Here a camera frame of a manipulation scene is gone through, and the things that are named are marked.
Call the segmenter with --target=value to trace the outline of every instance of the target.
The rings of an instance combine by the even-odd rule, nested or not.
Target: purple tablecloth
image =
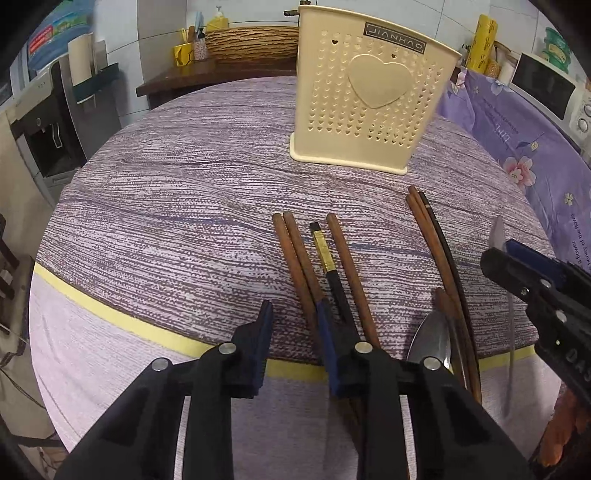
[[[591,170],[554,124],[510,88],[470,70],[458,85],[449,82],[438,113],[472,134],[521,188],[556,257],[591,271]]]

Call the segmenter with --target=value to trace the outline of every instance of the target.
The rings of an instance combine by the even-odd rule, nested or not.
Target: yellow cup
[[[195,61],[195,53],[193,51],[192,43],[183,43],[173,47],[174,64],[177,67],[189,65]]]

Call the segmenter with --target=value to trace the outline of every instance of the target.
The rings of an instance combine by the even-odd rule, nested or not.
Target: heart shape
[[[402,63],[384,63],[369,54],[353,57],[348,68],[349,81],[357,96],[370,108],[392,103],[408,92],[413,76]]]

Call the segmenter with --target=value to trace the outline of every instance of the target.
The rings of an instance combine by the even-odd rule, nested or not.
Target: gold band on chopstick
[[[324,234],[320,229],[320,225],[316,229],[317,223],[312,223],[310,228],[312,229],[312,237],[314,238],[314,246],[318,251],[318,255],[320,256],[320,260],[322,262],[322,269],[324,273],[336,270],[335,261],[330,254],[329,246],[326,244],[326,238],[324,238]]]

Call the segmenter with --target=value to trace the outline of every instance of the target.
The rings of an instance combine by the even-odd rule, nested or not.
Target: yellow stripe
[[[156,327],[143,320],[132,317],[131,315],[115,310],[91,296],[82,293],[80,290],[76,290],[38,263],[35,263],[35,273],[74,303],[106,322],[109,322],[126,332],[133,333],[140,338],[192,358],[200,357],[212,347],[208,343],[187,338],[179,333],[170,332],[169,330]],[[515,351],[515,361],[529,357],[533,354],[533,346],[520,348]],[[489,358],[483,358],[479,361],[480,371],[484,372],[492,368],[502,367],[508,365],[508,363],[509,353],[502,353]],[[326,381],[327,378],[326,371],[323,367],[274,359],[267,360],[267,370],[265,371],[265,374],[268,377],[286,378],[288,380],[305,382],[322,382]]]

